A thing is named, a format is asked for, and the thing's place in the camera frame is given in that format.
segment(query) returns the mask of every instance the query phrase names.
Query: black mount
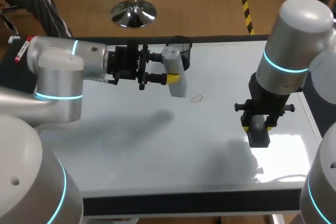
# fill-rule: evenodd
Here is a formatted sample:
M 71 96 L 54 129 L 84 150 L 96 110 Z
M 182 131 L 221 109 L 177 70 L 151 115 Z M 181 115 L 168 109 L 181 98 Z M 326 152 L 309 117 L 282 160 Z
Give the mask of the black mount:
M 235 104 L 235 110 L 243 110 L 240 118 L 247 133 L 250 147 L 268 147 L 270 143 L 268 131 L 277 126 L 280 116 L 286 111 L 294 112 L 293 104 L 286 105 L 289 95 L 277 95 L 260 86 L 253 73 L 248 84 L 251 99 L 244 104 Z
M 114 52 L 109 52 L 107 73 L 113 75 L 114 80 L 109 80 L 108 83 L 117 85 L 119 79 L 137 79 L 140 90 L 144 90 L 148 82 L 166 85 L 167 74 L 146 72 L 146 64 L 149 61 L 162 63 L 162 56 L 150 53 L 148 45 L 143 45 L 142 50 L 139 51 L 139 43 L 131 40 L 127 47 L 116 47 Z

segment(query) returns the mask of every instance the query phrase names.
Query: cyan led ring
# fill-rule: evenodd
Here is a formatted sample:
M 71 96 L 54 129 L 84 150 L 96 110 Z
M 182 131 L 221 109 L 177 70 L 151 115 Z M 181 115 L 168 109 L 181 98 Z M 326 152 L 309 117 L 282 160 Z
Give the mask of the cyan led ring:
M 292 70 L 292 69 L 282 68 L 282 67 L 276 65 L 275 63 L 273 63 L 273 62 L 267 57 L 265 51 L 264 51 L 264 57 L 265 57 L 266 61 L 267 61 L 271 66 L 273 66 L 273 67 L 275 67 L 276 69 L 279 69 L 279 70 L 281 70 L 281 71 L 283 71 L 283 72 L 287 72 L 287 73 L 303 73 L 303 72 L 306 72 L 306 71 L 309 70 L 308 68 L 306 68 L 306 69 L 300 69 L 300 70 Z
M 62 170 L 63 170 L 63 175 L 64 175 L 64 188 L 63 188 L 62 197 L 61 197 L 61 200 L 59 201 L 58 207 L 56 208 L 56 211 L 54 212 L 54 214 L 52 215 L 52 217 L 50 218 L 50 220 L 47 222 L 47 224 L 52 224 L 52 222 L 53 222 L 54 219 L 56 218 L 58 212 L 60 211 L 60 209 L 61 209 L 61 207 L 62 207 L 64 198 L 65 198 L 65 193 L 66 193 L 66 191 L 67 191 L 67 175 L 66 175 L 66 173 L 65 173 L 65 170 L 64 170 L 64 167 L 63 167 L 62 163 L 61 163 L 60 161 L 58 161 L 58 162 L 59 162 L 59 164 L 61 165 Z

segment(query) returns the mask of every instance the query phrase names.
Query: table surface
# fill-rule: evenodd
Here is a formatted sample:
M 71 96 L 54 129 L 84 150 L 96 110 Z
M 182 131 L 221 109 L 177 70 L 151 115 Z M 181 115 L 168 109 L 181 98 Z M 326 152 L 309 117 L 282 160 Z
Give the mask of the table surface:
M 290 96 L 296 111 L 279 119 L 268 148 L 249 147 L 234 110 L 250 98 L 265 43 L 194 44 L 186 98 L 155 83 L 85 81 L 81 120 L 41 139 L 84 198 L 301 188 L 320 142 L 303 94 Z

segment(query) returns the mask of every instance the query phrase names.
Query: wooden floor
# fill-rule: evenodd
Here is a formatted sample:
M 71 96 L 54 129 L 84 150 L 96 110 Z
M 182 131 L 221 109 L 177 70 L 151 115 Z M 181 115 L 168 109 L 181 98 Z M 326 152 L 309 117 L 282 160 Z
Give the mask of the wooden floor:
M 54 0 L 74 36 L 214 36 L 248 35 L 241 0 L 147 0 L 158 11 L 157 20 L 144 28 L 126 29 L 110 20 L 110 11 L 123 0 Z M 247 0 L 256 34 L 268 34 L 285 0 Z M 7 15 L 22 36 L 44 35 L 39 22 L 25 11 Z M 10 34 L 0 24 L 0 55 Z M 289 223 L 292 216 L 287 216 Z M 214 224 L 218 218 L 142 219 L 140 224 Z M 264 224 L 263 216 L 227 217 L 223 224 Z

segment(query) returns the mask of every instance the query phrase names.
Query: chrome base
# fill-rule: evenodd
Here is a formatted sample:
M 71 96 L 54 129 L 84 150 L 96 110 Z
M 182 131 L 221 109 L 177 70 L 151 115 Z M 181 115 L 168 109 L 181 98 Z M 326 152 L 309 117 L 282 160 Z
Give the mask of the chrome base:
M 129 1 L 121 2 L 111 12 L 112 21 L 127 28 L 146 26 L 152 23 L 156 16 L 155 7 L 144 0 L 136 0 L 133 4 Z

